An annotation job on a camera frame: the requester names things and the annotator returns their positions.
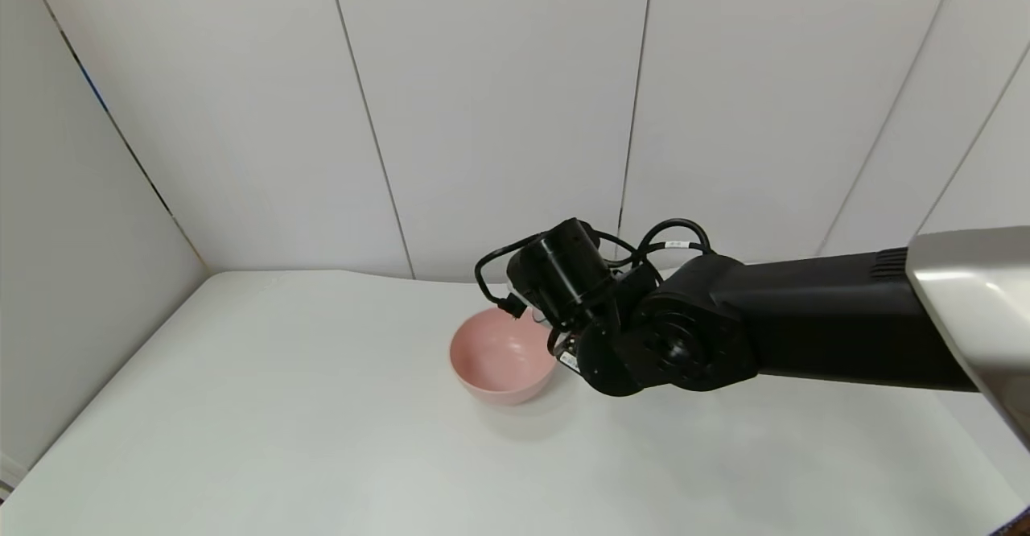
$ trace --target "cable connector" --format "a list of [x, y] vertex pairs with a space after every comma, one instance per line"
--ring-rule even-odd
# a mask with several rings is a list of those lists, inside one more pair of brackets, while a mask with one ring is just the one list
[[497, 308], [512, 316], [515, 316], [515, 319], [518, 319], [519, 316], [522, 316], [523, 312], [525, 312], [526, 304], [525, 302], [522, 302], [522, 299], [516, 297], [515, 295], [508, 295], [507, 299], [497, 303]]

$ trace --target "bowl rim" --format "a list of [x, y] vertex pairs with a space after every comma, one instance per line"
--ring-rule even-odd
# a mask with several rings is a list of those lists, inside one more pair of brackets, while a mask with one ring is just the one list
[[[470, 321], [472, 321], [473, 319], [475, 319], [475, 317], [477, 317], [477, 316], [479, 316], [481, 314], [484, 314], [486, 312], [491, 312], [491, 311], [505, 312], [505, 311], [503, 311], [503, 310], [501, 310], [501, 309], [499, 309], [496, 307], [488, 307], [488, 308], [476, 311], [473, 314], [469, 315], [465, 321], [462, 321], [461, 324], [458, 326], [458, 328], [456, 328], [454, 330], [454, 334], [451, 335], [451, 341], [447, 345], [447, 363], [450, 364], [451, 372], [453, 372], [454, 376], [457, 377], [457, 379], [459, 381], [461, 381], [464, 384], [468, 386], [469, 388], [472, 388], [472, 389], [476, 390], [477, 392], [482, 392], [482, 393], [489, 394], [489, 395], [512, 395], [512, 394], [516, 394], [516, 393], [522, 393], [522, 392], [524, 392], [526, 390], [531, 389], [534, 386], [539, 386], [542, 381], [545, 381], [548, 377], [550, 377], [551, 374], [554, 373], [554, 368], [555, 368], [556, 364], [558, 363], [558, 360], [556, 360], [555, 357], [551, 357], [551, 359], [554, 360], [554, 361], [552, 361], [549, 364], [549, 368], [544, 372], [544, 374], [542, 374], [539, 378], [535, 379], [529, 384], [521, 387], [521, 388], [518, 388], [518, 389], [514, 389], [514, 390], [496, 391], [496, 390], [484, 389], [484, 388], [481, 388], [481, 387], [479, 387], [479, 386], [477, 386], [475, 383], [469, 382], [467, 378], [462, 377], [461, 374], [457, 372], [457, 368], [454, 367], [453, 357], [451, 356], [451, 349], [454, 348], [454, 339], [457, 338], [457, 334], [460, 333], [461, 329], [465, 328], [465, 326], [468, 325]], [[515, 321], [522, 321], [522, 317], [516, 319]], [[540, 327], [542, 329], [545, 329], [545, 330], [547, 329], [543, 325], [540, 325]]]

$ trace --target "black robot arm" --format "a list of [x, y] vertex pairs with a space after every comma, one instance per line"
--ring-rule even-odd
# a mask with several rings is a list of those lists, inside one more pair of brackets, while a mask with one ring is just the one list
[[[673, 226], [694, 230], [699, 250], [662, 281], [647, 255]], [[904, 272], [906, 249], [745, 265], [715, 254], [691, 221], [666, 221], [622, 261], [576, 219], [485, 257], [484, 294], [512, 315], [541, 309], [552, 353], [614, 396], [672, 383], [709, 391], [757, 373], [975, 391]], [[513, 294], [493, 297], [482, 267], [508, 263]]]

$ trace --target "white tabletop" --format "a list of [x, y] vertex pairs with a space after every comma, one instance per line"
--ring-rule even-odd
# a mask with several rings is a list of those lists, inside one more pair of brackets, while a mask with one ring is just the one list
[[234, 272], [3, 505], [4, 536], [986, 534], [1022, 502], [931, 393], [757, 377], [476, 402], [472, 284]]

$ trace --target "label sticker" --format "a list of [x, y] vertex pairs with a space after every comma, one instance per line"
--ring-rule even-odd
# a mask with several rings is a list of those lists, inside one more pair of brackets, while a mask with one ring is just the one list
[[579, 362], [576, 360], [575, 355], [564, 351], [561, 354], [561, 357], [558, 358], [558, 361], [564, 363], [570, 369], [579, 373]]

